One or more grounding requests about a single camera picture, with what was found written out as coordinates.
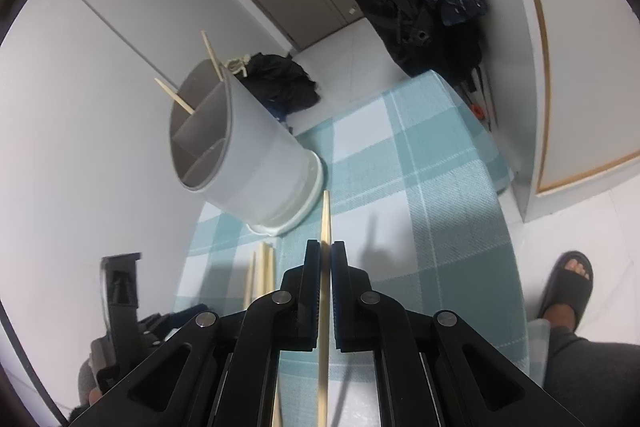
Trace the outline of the black sandal foot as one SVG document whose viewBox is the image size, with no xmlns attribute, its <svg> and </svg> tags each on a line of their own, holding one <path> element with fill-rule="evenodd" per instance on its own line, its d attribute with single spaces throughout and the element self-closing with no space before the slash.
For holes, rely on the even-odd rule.
<svg viewBox="0 0 640 427">
<path fill-rule="evenodd" d="M 555 263 L 538 312 L 553 327 L 565 326 L 575 332 L 593 291 L 593 269 L 580 251 L 567 251 Z"/>
</svg>

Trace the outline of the orange black tool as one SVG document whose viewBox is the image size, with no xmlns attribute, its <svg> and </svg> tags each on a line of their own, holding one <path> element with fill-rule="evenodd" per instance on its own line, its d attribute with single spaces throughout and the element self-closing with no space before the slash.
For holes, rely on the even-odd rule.
<svg viewBox="0 0 640 427">
<path fill-rule="evenodd" d="M 472 104 L 470 106 L 470 109 L 472 110 L 472 113 L 478 120 L 484 120 L 486 118 L 484 109 L 482 109 L 479 105 Z"/>
</svg>

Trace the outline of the white utensil holder cup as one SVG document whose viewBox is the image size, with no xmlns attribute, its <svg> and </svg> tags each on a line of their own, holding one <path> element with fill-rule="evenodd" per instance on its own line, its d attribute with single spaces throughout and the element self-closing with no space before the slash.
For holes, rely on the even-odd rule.
<svg viewBox="0 0 640 427">
<path fill-rule="evenodd" d="M 178 90 L 193 108 L 171 109 L 172 165 L 186 191 L 202 196 L 255 234 L 300 225 L 324 184 L 320 157 L 303 147 L 240 80 L 205 60 Z"/>
</svg>

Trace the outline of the wooden chopstick middle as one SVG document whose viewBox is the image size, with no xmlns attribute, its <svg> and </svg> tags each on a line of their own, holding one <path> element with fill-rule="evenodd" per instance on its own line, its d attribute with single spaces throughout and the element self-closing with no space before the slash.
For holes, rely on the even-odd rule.
<svg viewBox="0 0 640 427">
<path fill-rule="evenodd" d="M 266 254 L 266 283 L 265 288 L 268 293 L 274 291 L 276 288 L 276 269 L 274 269 L 274 250 L 271 245 L 267 246 L 267 254 Z"/>
</svg>

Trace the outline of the beige cloth on pile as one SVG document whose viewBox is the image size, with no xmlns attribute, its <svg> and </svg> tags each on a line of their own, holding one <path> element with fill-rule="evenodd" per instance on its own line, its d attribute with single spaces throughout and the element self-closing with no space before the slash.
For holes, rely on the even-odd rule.
<svg viewBox="0 0 640 427">
<path fill-rule="evenodd" d="M 247 76 L 247 66 L 250 64 L 250 56 L 248 54 L 230 58 L 224 62 L 224 68 L 228 69 L 232 75 L 240 75 L 242 78 Z"/>
</svg>

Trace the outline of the wooden chopstick leftmost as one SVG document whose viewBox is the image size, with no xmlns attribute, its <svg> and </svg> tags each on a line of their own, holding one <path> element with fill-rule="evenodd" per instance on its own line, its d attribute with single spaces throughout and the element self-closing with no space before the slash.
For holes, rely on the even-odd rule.
<svg viewBox="0 0 640 427">
<path fill-rule="evenodd" d="M 248 264 L 246 277 L 245 277 L 245 288 L 244 288 L 244 297 L 243 297 L 244 309 L 247 309 L 250 306 L 254 298 L 255 269 L 256 269 L 256 253 L 253 253 L 250 256 L 250 263 Z"/>
</svg>

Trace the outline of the black clothes pile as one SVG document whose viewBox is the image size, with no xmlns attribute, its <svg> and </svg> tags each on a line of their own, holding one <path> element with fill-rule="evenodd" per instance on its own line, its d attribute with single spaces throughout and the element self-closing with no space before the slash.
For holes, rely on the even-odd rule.
<svg viewBox="0 0 640 427">
<path fill-rule="evenodd" d="M 291 114 L 320 102 L 317 83 L 289 56 L 257 53 L 245 69 L 242 85 L 277 120 L 285 121 Z"/>
</svg>

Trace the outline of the grey trouser leg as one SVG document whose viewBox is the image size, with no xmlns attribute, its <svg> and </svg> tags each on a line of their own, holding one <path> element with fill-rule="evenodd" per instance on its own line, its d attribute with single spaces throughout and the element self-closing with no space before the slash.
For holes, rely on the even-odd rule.
<svg viewBox="0 0 640 427">
<path fill-rule="evenodd" d="M 551 329 L 544 390 L 586 426 L 639 424 L 639 347 Z"/>
</svg>

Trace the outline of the lone wooden chopstick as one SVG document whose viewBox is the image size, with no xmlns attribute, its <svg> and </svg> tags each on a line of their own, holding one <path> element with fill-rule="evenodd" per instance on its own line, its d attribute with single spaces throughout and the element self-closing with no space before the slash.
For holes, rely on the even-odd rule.
<svg viewBox="0 0 640 427">
<path fill-rule="evenodd" d="M 329 329 L 330 329 L 330 256 L 332 244 L 330 193 L 322 194 L 320 227 L 320 294 L 318 329 L 318 409 L 317 426 L 328 425 L 329 407 Z"/>
</svg>

